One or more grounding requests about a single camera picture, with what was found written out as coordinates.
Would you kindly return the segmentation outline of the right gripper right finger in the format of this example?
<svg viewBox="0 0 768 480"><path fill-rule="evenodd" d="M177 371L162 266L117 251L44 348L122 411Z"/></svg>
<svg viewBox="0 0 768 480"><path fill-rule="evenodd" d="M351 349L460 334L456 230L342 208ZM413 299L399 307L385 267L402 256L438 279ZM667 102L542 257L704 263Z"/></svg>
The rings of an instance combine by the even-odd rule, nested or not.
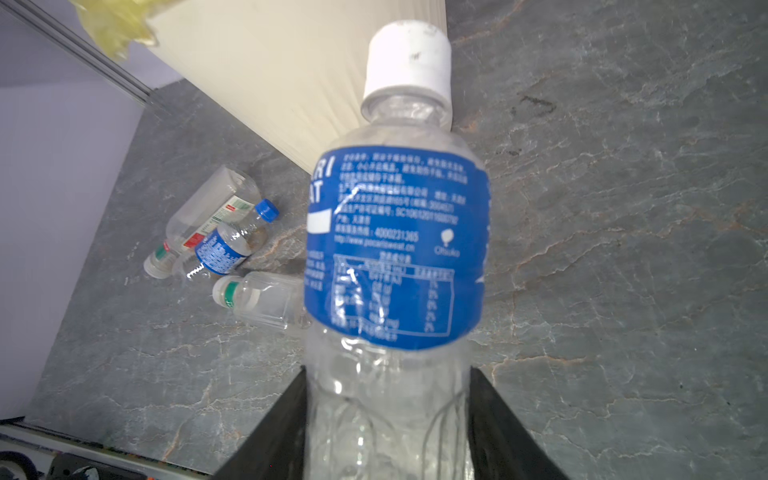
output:
<svg viewBox="0 0 768 480"><path fill-rule="evenodd" d="M484 373L475 367L470 371L467 421L476 479L568 479L536 443Z"/></svg>

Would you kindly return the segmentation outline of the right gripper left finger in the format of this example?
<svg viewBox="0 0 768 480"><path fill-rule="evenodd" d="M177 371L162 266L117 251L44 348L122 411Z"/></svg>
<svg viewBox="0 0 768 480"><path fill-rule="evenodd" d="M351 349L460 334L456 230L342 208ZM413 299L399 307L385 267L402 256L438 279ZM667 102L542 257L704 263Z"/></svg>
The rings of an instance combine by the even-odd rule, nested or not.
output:
<svg viewBox="0 0 768 480"><path fill-rule="evenodd" d="M308 412L308 382L302 367L213 480L302 479Z"/></svg>

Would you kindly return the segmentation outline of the blue label bottle white cap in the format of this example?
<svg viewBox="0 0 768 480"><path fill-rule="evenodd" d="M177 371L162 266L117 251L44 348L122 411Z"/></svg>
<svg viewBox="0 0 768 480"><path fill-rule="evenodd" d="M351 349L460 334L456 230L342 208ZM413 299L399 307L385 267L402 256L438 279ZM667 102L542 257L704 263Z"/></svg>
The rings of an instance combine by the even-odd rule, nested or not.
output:
<svg viewBox="0 0 768 480"><path fill-rule="evenodd" d="M361 112L309 187L304 475L462 479L491 192L451 131L446 34L419 20L378 30Z"/></svg>

